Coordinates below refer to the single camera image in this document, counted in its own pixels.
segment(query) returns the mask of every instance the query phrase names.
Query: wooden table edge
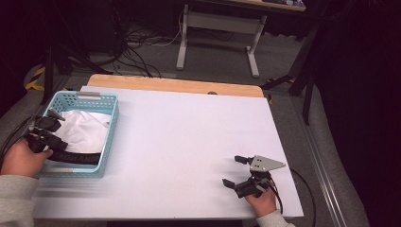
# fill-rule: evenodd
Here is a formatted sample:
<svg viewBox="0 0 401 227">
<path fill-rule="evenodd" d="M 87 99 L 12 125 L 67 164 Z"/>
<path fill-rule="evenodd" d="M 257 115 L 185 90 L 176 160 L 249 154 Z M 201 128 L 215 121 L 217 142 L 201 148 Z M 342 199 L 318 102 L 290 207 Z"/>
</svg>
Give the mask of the wooden table edge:
<svg viewBox="0 0 401 227">
<path fill-rule="evenodd" d="M 254 85 L 203 82 L 182 79 L 158 79 L 136 76 L 91 75 L 88 86 L 134 90 L 208 94 L 221 96 L 264 97 L 260 87 Z"/>
</svg>

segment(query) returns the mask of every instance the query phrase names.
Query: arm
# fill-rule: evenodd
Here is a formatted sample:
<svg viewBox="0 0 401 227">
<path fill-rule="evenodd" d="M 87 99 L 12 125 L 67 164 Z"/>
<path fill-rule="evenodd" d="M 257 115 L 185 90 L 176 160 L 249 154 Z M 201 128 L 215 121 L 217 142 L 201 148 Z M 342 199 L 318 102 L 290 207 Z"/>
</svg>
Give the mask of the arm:
<svg viewBox="0 0 401 227">
<path fill-rule="evenodd" d="M 288 224 L 277 210 L 276 199 L 271 190 L 264 192 L 259 198 L 250 195 L 245 197 L 245 200 L 257 214 L 256 221 L 260 227 L 294 227 L 293 224 Z"/>
<path fill-rule="evenodd" d="M 39 184 L 33 177 L 52 153 L 32 152 L 25 139 L 8 150 L 0 174 L 1 226 L 33 226 L 31 198 Z"/>
</svg>

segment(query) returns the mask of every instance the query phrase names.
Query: table leg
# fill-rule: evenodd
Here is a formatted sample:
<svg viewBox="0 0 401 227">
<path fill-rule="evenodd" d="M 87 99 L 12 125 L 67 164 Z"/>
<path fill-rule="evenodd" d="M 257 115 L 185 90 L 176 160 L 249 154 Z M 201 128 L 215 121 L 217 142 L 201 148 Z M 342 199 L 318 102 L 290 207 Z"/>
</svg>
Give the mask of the table leg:
<svg viewBox="0 0 401 227">
<path fill-rule="evenodd" d="M 183 70 L 183 64 L 185 62 L 185 53 L 186 53 L 186 30 L 188 28 L 188 5 L 185 5 L 183 9 L 183 31 L 181 34 L 181 44 L 180 51 L 178 53 L 177 66 L 178 70 Z"/>
<path fill-rule="evenodd" d="M 253 37 L 253 44 L 252 44 L 252 46 L 247 46 L 248 60 L 250 62 L 250 66 L 251 66 L 252 76 L 254 78 L 259 77 L 259 71 L 257 70 L 256 60 L 254 58 L 254 50 L 256 49 L 257 43 L 259 42 L 259 38 L 263 31 L 263 26 L 266 23 L 266 18 L 267 18 L 266 16 L 262 16 L 262 18 L 260 19 L 260 24 Z"/>
</svg>

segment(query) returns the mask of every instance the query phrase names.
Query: black strap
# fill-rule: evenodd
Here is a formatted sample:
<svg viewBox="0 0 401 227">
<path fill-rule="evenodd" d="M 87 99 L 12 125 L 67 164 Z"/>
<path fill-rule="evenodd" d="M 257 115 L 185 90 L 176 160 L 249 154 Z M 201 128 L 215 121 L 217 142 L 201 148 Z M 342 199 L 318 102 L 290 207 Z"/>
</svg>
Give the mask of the black strap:
<svg viewBox="0 0 401 227">
<path fill-rule="evenodd" d="M 70 164 L 97 165 L 100 160 L 100 155 L 101 153 L 72 153 L 53 149 L 53 154 L 49 157 L 49 160 Z"/>
</svg>

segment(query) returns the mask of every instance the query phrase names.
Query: white metal stand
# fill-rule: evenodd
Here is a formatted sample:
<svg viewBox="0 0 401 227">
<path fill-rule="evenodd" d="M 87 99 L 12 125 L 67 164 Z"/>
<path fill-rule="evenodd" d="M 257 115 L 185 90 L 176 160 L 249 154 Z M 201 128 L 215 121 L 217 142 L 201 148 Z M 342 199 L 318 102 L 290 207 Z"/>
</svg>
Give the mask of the white metal stand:
<svg viewBox="0 0 401 227">
<path fill-rule="evenodd" d="M 183 70 L 183 64 L 185 61 L 185 52 L 187 46 L 186 31 L 189 26 L 208 28 L 215 30 L 225 30 L 231 32 L 253 34 L 253 43 L 251 46 L 246 47 L 248 60 L 252 70 L 252 76 L 254 78 L 259 77 L 259 71 L 257 70 L 256 60 L 254 58 L 254 50 L 256 49 L 257 43 L 259 42 L 260 35 L 263 31 L 263 26 L 266 23 L 266 16 L 262 16 L 258 19 L 245 19 L 230 16 L 220 16 L 215 14 L 193 12 L 188 10 L 188 5 L 185 5 L 183 9 L 183 32 L 180 45 L 180 51 L 177 59 L 177 69 Z"/>
</svg>

